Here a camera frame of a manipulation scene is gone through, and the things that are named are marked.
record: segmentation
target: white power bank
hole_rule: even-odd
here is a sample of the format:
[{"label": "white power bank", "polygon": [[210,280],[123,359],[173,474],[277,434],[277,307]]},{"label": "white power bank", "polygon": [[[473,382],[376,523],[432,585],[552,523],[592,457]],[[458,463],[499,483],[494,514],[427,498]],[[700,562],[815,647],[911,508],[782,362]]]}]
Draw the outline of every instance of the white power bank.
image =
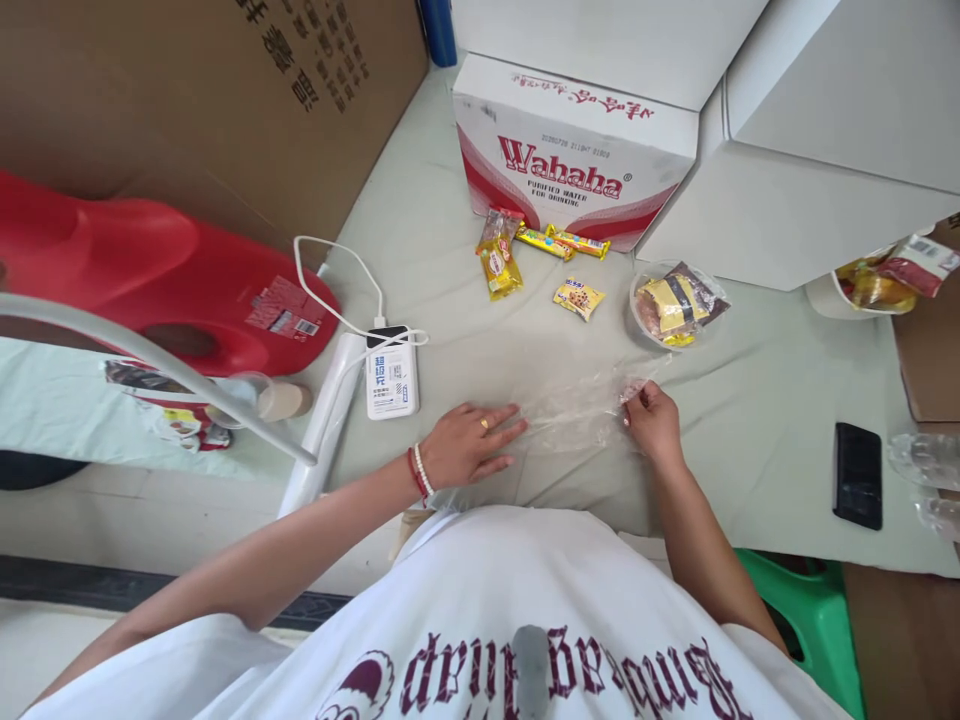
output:
[{"label": "white power bank", "polygon": [[[376,328],[371,333],[394,337],[405,333],[406,325]],[[367,338],[367,348],[383,342]],[[417,349],[408,342],[391,343],[367,357],[367,417],[390,420],[413,415],[420,409],[417,385]]]}]

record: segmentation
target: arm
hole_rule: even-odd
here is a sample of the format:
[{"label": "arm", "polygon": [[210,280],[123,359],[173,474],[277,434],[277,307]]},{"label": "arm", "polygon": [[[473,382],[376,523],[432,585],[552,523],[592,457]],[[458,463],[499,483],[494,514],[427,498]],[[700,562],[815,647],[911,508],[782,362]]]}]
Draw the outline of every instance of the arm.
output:
[{"label": "arm", "polygon": [[749,628],[786,654],[770,613],[687,467],[676,403],[648,382],[627,403],[627,411],[630,431],[653,467],[653,493],[673,579],[718,624]]},{"label": "arm", "polygon": [[[477,482],[513,463],[490,458],[527,428],[496,431],[519,408],[461,405],[420,444],[436,490]],[[485,419],[490,432],[484,428]],[[150,597],[93,641],[34,703],[100,663],[190,620],[236,615],[261,630],[331,565],[390,518],[420,500],[406,456],[267,525]]]}]

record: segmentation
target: white cardboard box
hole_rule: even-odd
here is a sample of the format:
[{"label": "white cardboard box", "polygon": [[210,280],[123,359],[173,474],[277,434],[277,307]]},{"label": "white cardboard box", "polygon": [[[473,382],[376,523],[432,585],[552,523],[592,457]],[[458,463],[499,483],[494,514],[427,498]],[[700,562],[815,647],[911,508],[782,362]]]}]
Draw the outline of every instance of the white cardboard box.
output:
[{"label": "white cardboard box", "polygon": [[727,74],[731,137],[960,193],[958,72],[957,0],[772,0]]},{"label": "white cardboard box", "polygon": [[700,112],[767,0],[453,0],[470,52]]},{"label": "white cardboard box", "polygon": [[628,252],[696,158],[697,113],[470,55],[453,87],[473,210]]},{"label": "white cardboard box", "polygon": [[700,118],[700,156],[637,257],[793,290],[929,226],[960,196],[739,143],[723,83]]}]

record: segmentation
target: wahaha box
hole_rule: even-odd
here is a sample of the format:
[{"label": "wahaha box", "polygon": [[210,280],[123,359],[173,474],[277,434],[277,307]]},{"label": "wahaha box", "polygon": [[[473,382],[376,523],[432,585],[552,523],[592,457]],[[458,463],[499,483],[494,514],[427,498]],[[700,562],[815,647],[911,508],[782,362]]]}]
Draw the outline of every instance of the wahaha box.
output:
[{"label": "wahaha box", "polygon": [[699,116],[469,55],[453,104],[473,211],[521,211],[629,252],[697,157]]}]

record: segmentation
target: floor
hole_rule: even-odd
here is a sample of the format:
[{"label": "floor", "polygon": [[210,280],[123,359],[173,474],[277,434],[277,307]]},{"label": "floor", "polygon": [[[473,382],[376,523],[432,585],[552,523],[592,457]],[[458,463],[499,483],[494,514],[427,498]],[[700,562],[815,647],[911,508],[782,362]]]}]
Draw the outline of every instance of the floor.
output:
[{"label": "floor", "polygon": [[[0,599],[0,720],[18,717],[118,613]],[[267,628],[296,647],[307,633]]]},{"label": "floor", "polygon": [[[72,478],[0,493],[0,554],[181,575],[274,519],[282,484],[90,465]],[[310,589],[357,595],[390,568],[399,517]],[[669,573],[662,540],[621,534]]]}]

